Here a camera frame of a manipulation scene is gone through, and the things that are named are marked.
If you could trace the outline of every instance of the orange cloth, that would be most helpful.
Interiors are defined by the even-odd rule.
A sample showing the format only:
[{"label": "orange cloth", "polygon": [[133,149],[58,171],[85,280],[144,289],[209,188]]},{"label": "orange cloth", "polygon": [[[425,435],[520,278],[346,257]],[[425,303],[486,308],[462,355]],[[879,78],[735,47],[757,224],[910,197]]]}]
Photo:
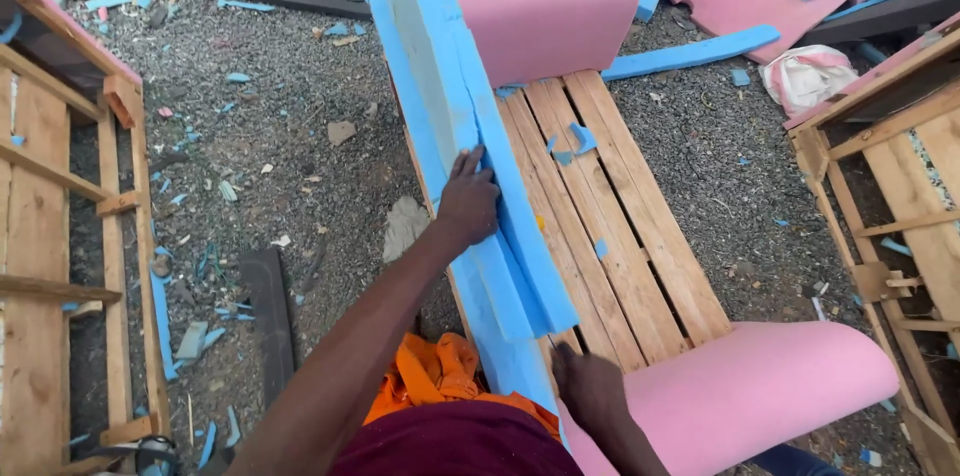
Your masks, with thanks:
[{"label": "orange cloth", "polygon": [[560,440],[560,420],[546,408],[516,392],[499,395],[483,391],[474,380],[478,360],[474,347],[461,335],[443,334],[437,344],[418,335],[404,335],[364,425],[410,407],[476,399],[521,409]]}]

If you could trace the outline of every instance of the person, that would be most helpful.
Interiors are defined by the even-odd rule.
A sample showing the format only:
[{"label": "person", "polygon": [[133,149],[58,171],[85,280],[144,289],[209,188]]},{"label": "person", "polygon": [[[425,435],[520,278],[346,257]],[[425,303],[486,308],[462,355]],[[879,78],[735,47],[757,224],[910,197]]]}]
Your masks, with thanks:
[{"label": "person", "polygon": [[[582,474],[556,414],[482,391],[465,339],[406,332],[453,259],[497,232],[500,191],[490,168],[477,170],[483,153],[460,153],[437,218],[320,340],[226,474]],[[667,476],[630,417],[619,367],[563,343],[552,364],[573,421],[620,474]]]}]

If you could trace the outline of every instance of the white bag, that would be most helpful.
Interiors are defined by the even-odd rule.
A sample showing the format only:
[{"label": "white bag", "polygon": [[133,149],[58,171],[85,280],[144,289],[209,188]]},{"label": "white bag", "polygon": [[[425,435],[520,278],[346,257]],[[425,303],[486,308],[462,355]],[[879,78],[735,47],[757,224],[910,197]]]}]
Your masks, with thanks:
[{"label": "white bag", "polygon": [[790,118],[809,110],[857,80],[847,56],[823,44],[791,48],[761,65],[763,87]]}]

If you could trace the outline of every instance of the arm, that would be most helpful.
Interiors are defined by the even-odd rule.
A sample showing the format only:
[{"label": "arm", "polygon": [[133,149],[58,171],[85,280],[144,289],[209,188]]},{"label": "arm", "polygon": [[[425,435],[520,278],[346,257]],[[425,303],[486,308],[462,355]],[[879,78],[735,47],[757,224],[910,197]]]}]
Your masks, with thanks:
[{"label": "arm", "polygon": [[363,424],[383,373],[444,269],[497,231],[499,188],[463,151],[437,219],[377,277],[317,344],[238,452],[229,476],[324,474]]},{"label": "arm", "polygon": [[623,476],[670,476],[627,407],[623,375],[612,361],[580,356],[562,342],[553,354],[559,398],[573,421]]}]

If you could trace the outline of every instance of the hand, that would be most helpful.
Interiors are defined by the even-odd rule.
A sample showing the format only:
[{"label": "hand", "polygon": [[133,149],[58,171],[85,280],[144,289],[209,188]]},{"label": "hand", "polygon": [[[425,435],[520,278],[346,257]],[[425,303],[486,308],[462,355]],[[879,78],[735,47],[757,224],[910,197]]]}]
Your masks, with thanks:
[{"label": "hand", "polygon": [[497,197],[500,187],[491,180],[492,168],[476,171],[483,157],[483,144],[463,150],[453,161],[450,180],[439,197],[437,224],[453,239],[458,255],[497,232]]},{"label": "hand", "polygon": [[553,352],[553,376],[573,421],[592,437],[633,424],[623,374],[609,359],[580,356],[561,342]]}]

